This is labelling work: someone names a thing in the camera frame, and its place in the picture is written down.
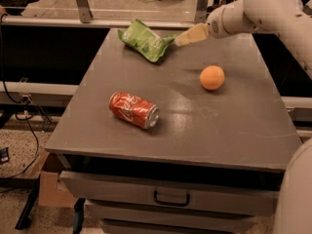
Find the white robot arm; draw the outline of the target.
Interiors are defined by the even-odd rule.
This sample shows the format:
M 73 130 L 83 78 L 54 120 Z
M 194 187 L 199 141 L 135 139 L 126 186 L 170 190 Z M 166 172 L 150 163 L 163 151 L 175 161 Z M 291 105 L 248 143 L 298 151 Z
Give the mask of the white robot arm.
M 184 31 L 178 46 L 239 33 L 273 33 L 312 79 L 312 18 L 300 0 L 237 0 Z M 273 234 L 312 234 L 312 138 L 292 156 L 284 174 Z

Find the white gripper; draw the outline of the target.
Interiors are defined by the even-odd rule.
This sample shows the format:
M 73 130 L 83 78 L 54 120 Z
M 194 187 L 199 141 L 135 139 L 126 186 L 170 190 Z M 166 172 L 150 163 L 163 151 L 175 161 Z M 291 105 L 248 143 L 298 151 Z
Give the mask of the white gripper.
M 213 38 L 224 38 L 240 33 L 251 33 L 253 23 L 244 13 L 243 0 L 222 5 L 213 10 L 206 23 L 198 23 L 182 32 L 175 39 L 177 46 L 206 40 L 209 33 Z

